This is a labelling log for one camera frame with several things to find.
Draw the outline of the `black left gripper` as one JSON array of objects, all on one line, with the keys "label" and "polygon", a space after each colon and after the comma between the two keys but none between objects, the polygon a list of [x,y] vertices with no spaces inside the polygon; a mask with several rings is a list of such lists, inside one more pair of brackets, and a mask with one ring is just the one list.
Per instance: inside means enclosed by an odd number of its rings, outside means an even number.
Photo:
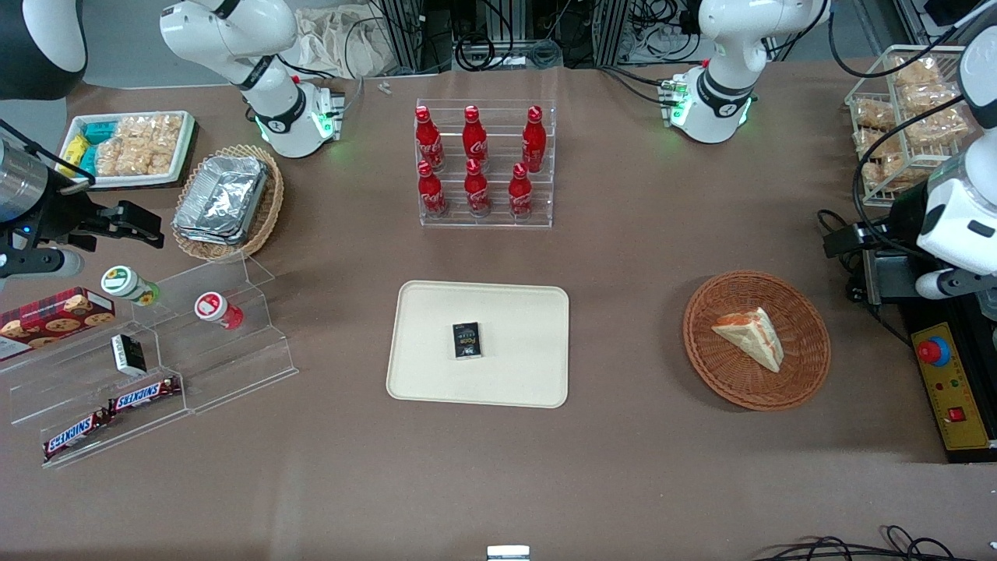
[{"label": "black left gripper", "polygon": [[886,226],[880,221],[847,224],[825,234],[825,256],[829,259],[844,258],[851,253],[878,249],[883,244],[877,239],[886,235],[888,249],[911,255],[929,256],[918,246],[918,236],[925,223],[927,206],[927,181],[902,192],[890,207]]}]

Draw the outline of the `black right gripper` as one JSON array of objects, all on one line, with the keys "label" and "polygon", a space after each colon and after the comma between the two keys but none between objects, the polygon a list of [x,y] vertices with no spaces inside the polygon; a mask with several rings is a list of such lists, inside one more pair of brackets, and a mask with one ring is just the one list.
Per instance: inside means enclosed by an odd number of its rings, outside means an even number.
[{"label": "black right gripper", "polygon": [[42,198],[22,217],[27,248],[56,244],[93,252],[97,247],[96,237],[132,239],[155,249],[164,247],[163,234],[139,230],[157,228],[156,213],[129,201],[118,201],[113,206],[97,205],[86,192],[62,194],[61,189],[70,185],[64,175],[48,175]]}]

